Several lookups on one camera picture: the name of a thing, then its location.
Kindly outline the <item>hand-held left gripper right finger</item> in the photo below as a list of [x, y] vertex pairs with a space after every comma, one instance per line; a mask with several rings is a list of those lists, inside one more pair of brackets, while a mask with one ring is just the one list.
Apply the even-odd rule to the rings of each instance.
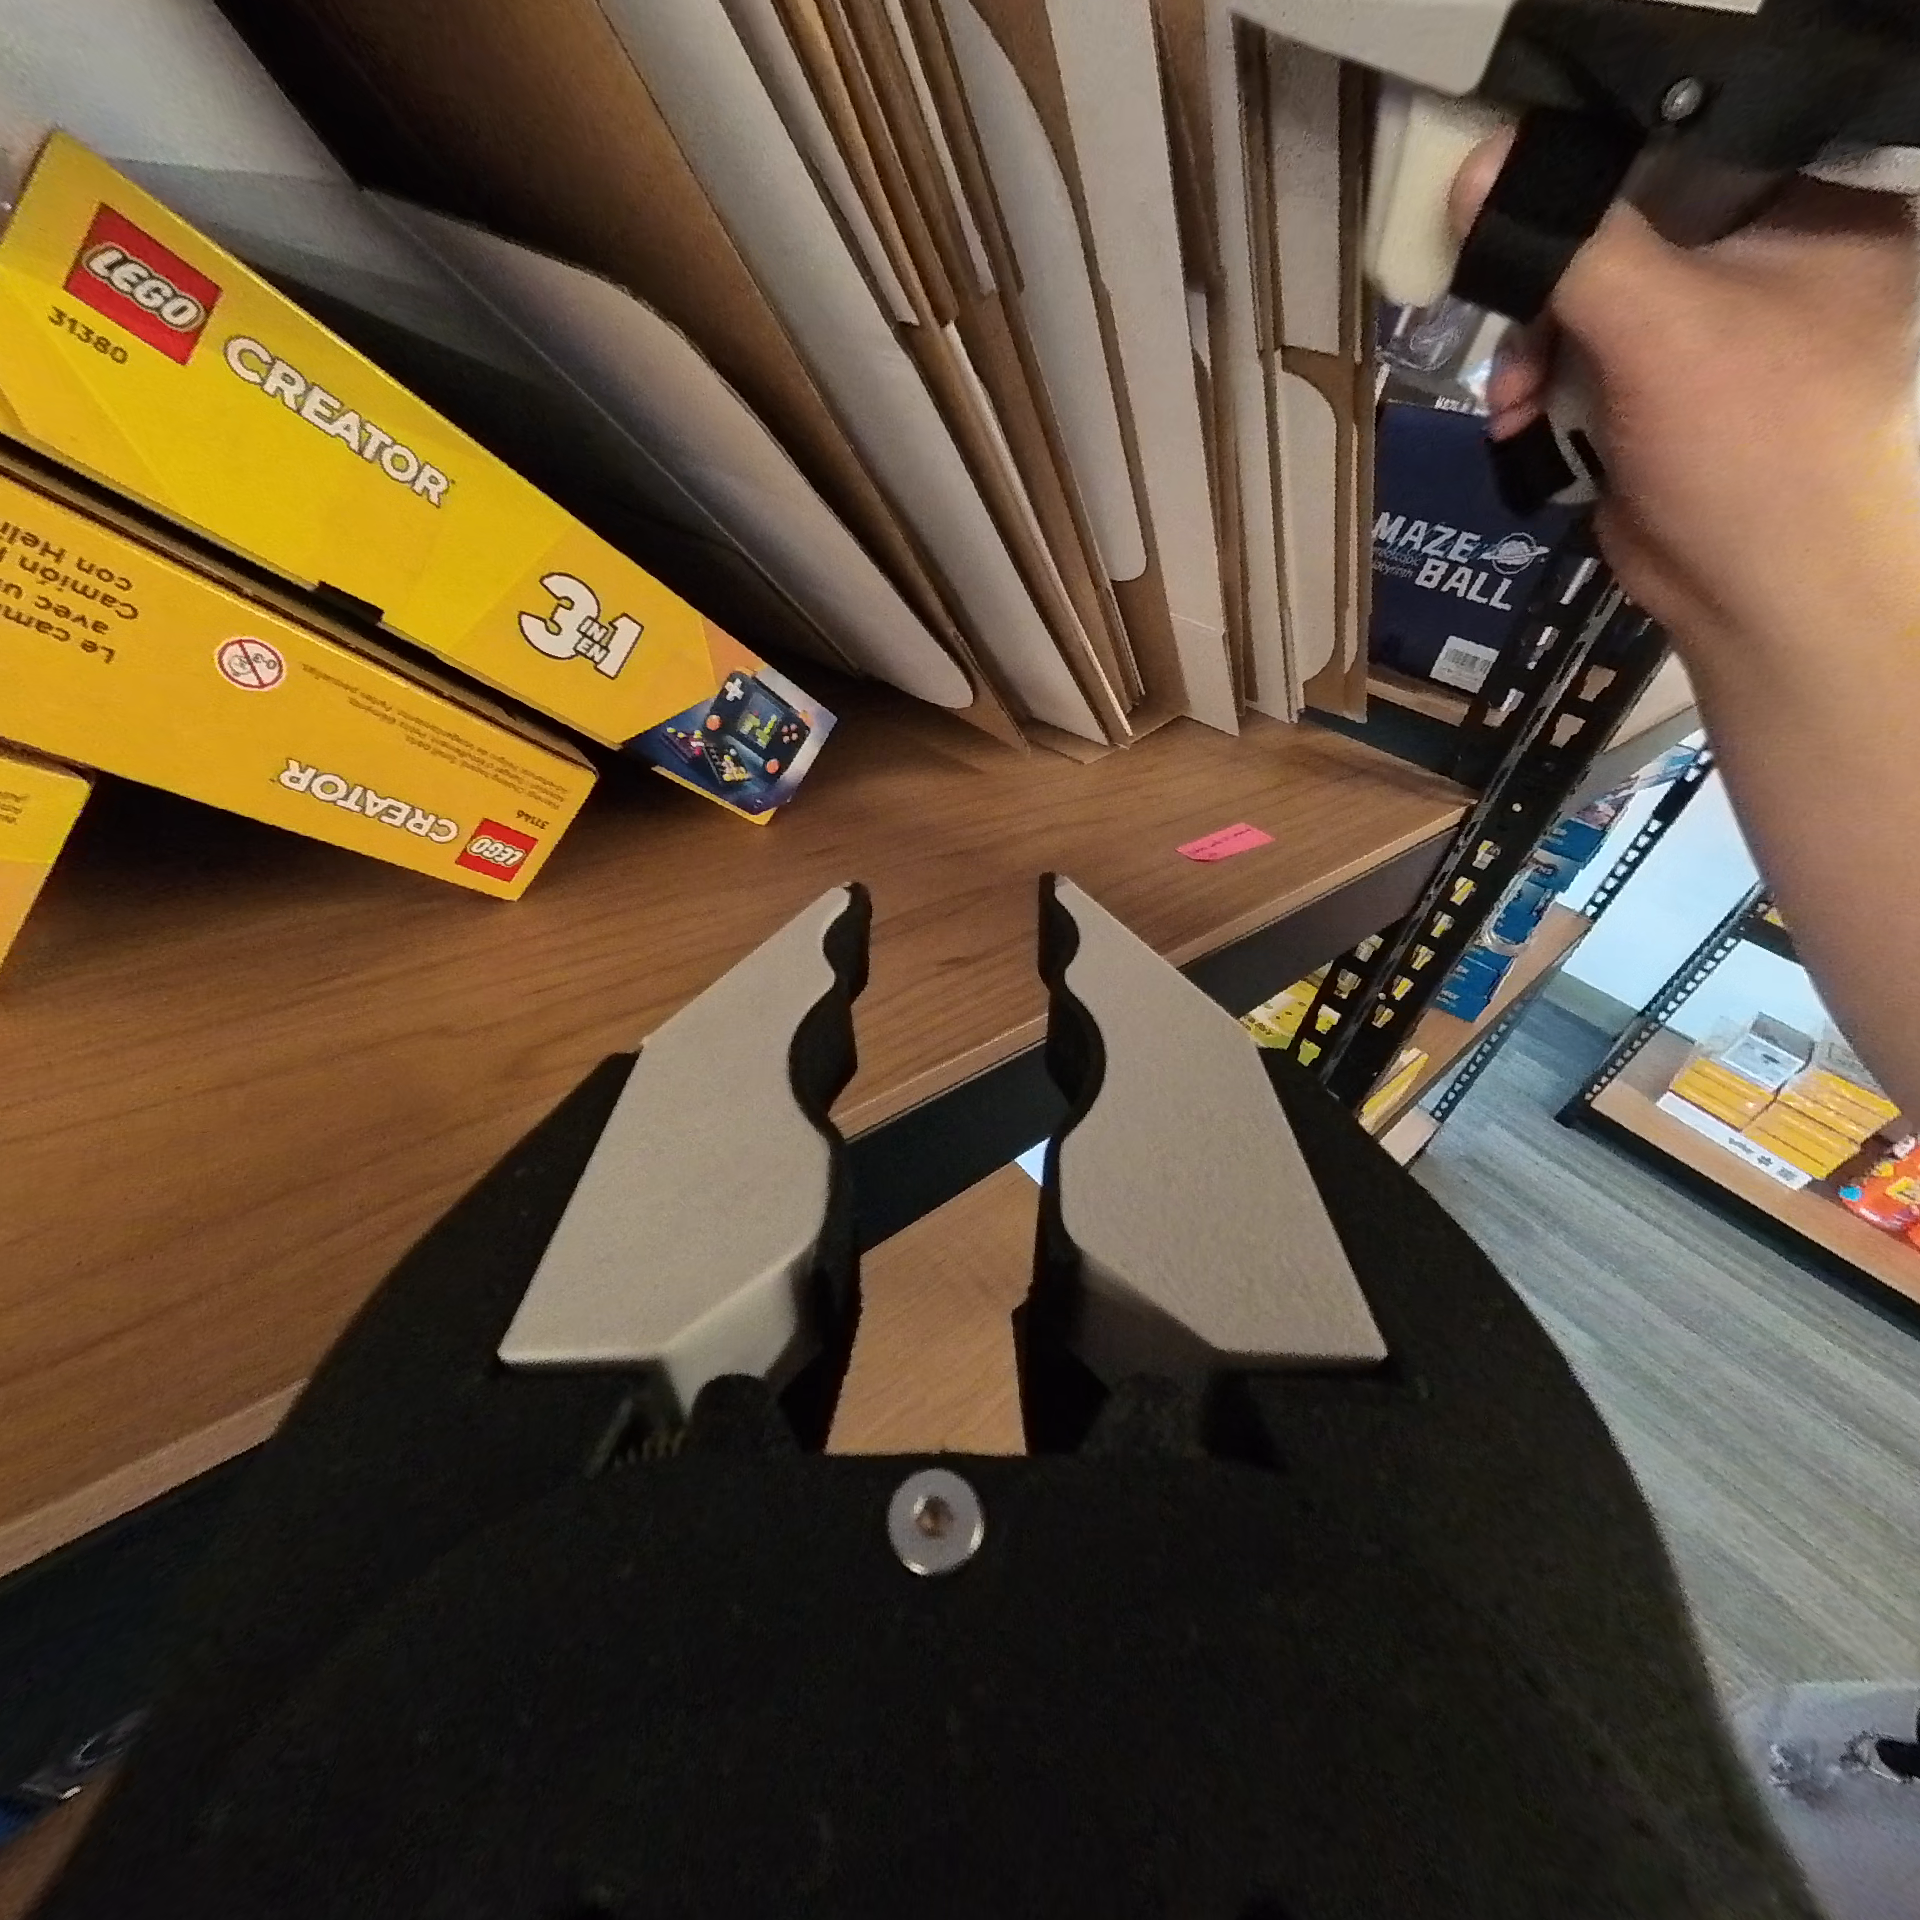
[[1372, 1373], [1387, 1340], [1265, 1053], [1069, 877], [1039, 877], [1039, 1178], [1024, 1344], [1097, 1390]]

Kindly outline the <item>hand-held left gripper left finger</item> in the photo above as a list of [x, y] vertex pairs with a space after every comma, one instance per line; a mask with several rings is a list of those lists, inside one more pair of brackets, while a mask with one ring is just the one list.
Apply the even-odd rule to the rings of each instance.
[[859, 1315], [835, 1103], [869, 945], [867, 887], [832, 887], [642, 1040], [499, 1363], [638, 1373], [677, 1414], [735, 1375], [835, 1404]]

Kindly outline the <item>stack of cardboard sheets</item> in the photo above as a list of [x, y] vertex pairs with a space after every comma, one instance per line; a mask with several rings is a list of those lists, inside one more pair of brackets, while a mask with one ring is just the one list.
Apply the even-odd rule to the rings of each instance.
[[358, 184], [608, 280], [1029, 735], [1367, 714], [1375, 87], [1259, 3], [221, 3]]

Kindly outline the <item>person's right forearm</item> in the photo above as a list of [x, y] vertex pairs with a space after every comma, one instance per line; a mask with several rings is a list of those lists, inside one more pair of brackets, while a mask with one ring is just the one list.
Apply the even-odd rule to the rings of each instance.
[[1669, 625], [1802, 965], [1917, 1115], [1917, 501], [1842, 514]]

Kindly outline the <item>person's right hand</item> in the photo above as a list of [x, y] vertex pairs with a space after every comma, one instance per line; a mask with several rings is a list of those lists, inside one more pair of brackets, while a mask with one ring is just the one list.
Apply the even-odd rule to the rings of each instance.
[[1614, 210], [1549, 320], [1514, 333], [1488, 433], [1589, 383], [1597, 531], [1628, 598], [1704, 655], [1917, 647], [1917, 205], [1802, 180], [1677, 248]]

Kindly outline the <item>row of blue boxes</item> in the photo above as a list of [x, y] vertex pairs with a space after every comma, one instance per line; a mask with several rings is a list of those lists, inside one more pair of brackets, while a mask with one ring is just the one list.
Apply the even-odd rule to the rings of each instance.
[[1555, 905], [1574, 877], [1591, 865], [1631, 798], [1681, 780], [1699, 755], [1699, 747], [1672, 748], [1634, 778], [1597, 795], [1584, 808], [1564, 814], [1527, 858], [1519, 874], [1507, 887], [1488, 924], [1461, 955], [1431, 1010], [1445, 1017], [1478, 1020], [1549, 918], [1549, 905]]

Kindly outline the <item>background shelf rack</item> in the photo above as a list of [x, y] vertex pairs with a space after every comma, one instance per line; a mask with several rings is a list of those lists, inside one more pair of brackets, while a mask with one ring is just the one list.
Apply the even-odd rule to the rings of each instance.
[[1814, 1267], [1897, 1324], [1917, 1328], [1917, 1255], [1839, 1207], [1832, 1180], [1788, 1183], [1787, 1165], [1745, 1158], [1731, 1141], [1699, 1131], [1665, 1105], [1654, 1070], [1677, 1070], [1681, 1037], [1669, 1025], [1741, 945], [1795, 960], [1791, 937], [1764, 887], [1751, 887], [1614, 1037], [1589, 1083], [1561, 1108], [1561, 1123], [1589, 1131], [1664, 1180], [1687, 1190], [1741, 1233]]

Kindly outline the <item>stack of yellow packets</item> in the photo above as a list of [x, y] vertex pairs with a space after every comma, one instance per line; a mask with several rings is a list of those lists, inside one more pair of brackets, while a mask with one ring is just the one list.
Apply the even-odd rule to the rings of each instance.
[[1871, 1173], [1917, 1147], [1847, 1035], [1774, 1014], [1721, 1020], [1694, 1040], [1661, 1108], [1788, 1190]]

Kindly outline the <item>dark blue maze box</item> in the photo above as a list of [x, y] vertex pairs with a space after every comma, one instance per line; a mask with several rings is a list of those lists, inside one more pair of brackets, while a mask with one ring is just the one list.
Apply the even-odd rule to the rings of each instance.
[[1372, 660], [1481, 694], [1571, 518], [1569, 507], [1507, 507], [1478, 417], [1379, 404]]

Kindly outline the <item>red orange packet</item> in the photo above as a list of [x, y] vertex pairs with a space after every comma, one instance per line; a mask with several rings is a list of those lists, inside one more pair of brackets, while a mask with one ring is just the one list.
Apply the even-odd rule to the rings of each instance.
[[1871, 1228], [1911, 1241], [1917, 1235], [1917, 1138], [1892, 1143], [1837, 1190], [1837, 1201]]

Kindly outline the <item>small yellow toy box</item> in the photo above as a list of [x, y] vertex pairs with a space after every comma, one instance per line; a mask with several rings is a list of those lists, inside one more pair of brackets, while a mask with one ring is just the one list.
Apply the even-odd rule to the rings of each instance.
[[4, 964], [71, 840], [95, 771], [4, 740]]

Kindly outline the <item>yellow game console toy box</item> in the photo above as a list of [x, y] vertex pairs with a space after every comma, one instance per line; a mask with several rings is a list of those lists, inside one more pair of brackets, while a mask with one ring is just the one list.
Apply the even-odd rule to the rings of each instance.
[[727, 634], [69, 131], [4, 215], [4, 428], [748, 824], [835, 731]]

